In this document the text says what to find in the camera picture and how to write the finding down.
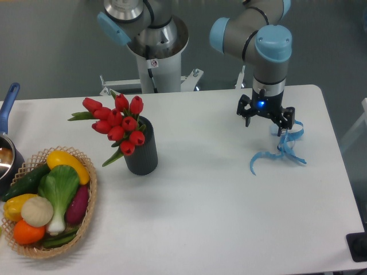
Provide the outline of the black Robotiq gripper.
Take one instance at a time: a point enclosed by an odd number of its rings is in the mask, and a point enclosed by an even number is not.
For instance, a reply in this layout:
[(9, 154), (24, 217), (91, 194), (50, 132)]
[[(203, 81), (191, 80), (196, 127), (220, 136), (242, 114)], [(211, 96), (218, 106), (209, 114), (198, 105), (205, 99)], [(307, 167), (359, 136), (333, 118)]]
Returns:
[(275, 96), (266, 96), (265, 93), (253, 89), (251, 99), (247, 95), (241, 95), (236, 113), (245, 119), (246, 127), (255, 115), (271, 119), (278, 126), (277, 136), (280, 136), (284, 129), (292, 129), (295, 123), (295, 108), (282, 108), (283, 93), (284, 91)]

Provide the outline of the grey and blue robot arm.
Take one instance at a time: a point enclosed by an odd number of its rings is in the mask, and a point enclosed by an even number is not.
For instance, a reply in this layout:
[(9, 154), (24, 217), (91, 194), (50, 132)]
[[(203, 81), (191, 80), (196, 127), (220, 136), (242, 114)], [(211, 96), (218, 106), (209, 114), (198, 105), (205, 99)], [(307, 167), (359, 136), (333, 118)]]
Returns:
[[(104, 1), (97, 15), (103, 32), (135, 55), (143, 93), (180, 92), (181, 54), (189, 34), (172, 12), (171, 1)], [(209, 33), (216, 51), (253, 66), (252, 94), (241, 96), (237, 114), (270, 119), (279, 131), (291, 129), (295, 109), (282, 105), (292, 35), (279, 21), (290, 1), (244, 1), (235, 19), (219, 18)]]

